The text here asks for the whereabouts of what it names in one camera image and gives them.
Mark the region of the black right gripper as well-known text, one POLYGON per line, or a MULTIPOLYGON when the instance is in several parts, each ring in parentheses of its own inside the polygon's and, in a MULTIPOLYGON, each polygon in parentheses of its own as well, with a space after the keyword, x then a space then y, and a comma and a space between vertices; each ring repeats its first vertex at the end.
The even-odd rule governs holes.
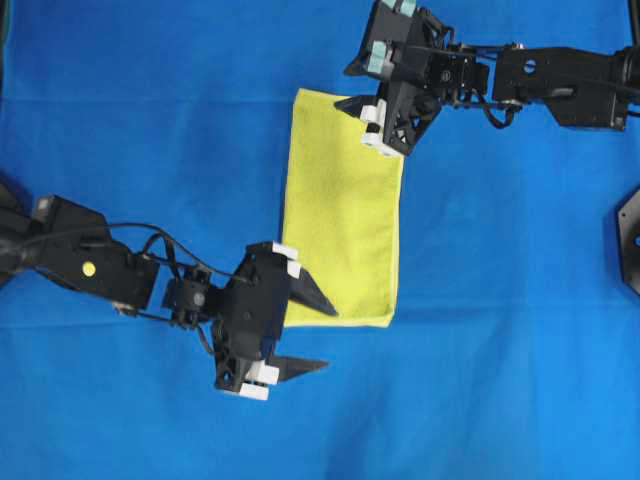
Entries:
POLYGON ((440 102, 405 82, 387 87, 385 96, 347 97, 334 107, 365 124, 363 145, 385 156, 408 156, 440 113, 440 102))

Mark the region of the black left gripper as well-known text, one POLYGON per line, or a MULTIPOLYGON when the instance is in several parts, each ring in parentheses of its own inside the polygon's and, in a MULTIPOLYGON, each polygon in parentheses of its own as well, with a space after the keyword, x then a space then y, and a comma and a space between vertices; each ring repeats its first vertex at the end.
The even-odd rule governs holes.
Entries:
POLYGON ((300 269, 297 249, 277 242, 248 246, 234 277, 222 289, 211 326, 217 389, 265 401, 271 386, 329 365, 272 355, 289 298, 325 315, 338 315, 311 274, 300 269))

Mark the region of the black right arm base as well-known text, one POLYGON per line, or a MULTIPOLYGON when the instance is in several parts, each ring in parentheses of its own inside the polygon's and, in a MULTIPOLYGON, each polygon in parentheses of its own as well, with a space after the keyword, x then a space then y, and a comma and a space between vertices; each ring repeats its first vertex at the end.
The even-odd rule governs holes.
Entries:
POLYGON ((624 284, 639 295, 639 188, 617 206, 618 256, 624 284))

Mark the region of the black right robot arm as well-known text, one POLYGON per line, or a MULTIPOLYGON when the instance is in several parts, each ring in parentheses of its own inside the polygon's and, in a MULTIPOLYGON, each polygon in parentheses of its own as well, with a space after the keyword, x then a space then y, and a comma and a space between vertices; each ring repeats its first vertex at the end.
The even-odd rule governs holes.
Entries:
POLYGON ((408 156, 445 106, 478 108, 497 129, 522 108, 545 105, 558 125, 622 131, 639 102, 639 48, 605 55, 568 47, 453 43, 454 31, 425 10, 392 30, 373 22, 349 75, 378 79, 373 95, 335 108, 366 126, 362 143, 408 156))

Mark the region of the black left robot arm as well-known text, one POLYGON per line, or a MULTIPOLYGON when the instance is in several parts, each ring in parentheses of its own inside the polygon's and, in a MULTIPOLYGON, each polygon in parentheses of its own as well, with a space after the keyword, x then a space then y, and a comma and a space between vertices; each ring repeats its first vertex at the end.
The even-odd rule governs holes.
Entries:
POLYGON ((181 263, 181 243, 153 227, 139 251, 115 240, 113 225, 94 210, 59 196, 42 197, 27 215, 18 196, 1 186, 1 282, 33 270, 59 286, 109 301, 131 317, 146 316, 158 272, 172 272, 162 305, 166 323, 197 331, 215 360, 215 386, 267 400, 269 388, 327 367, 327 362, 278 356, 289 303, 328 316, 338 312, 296 249, 267 241, 247 246, 224 287, 199 258, 181 263))

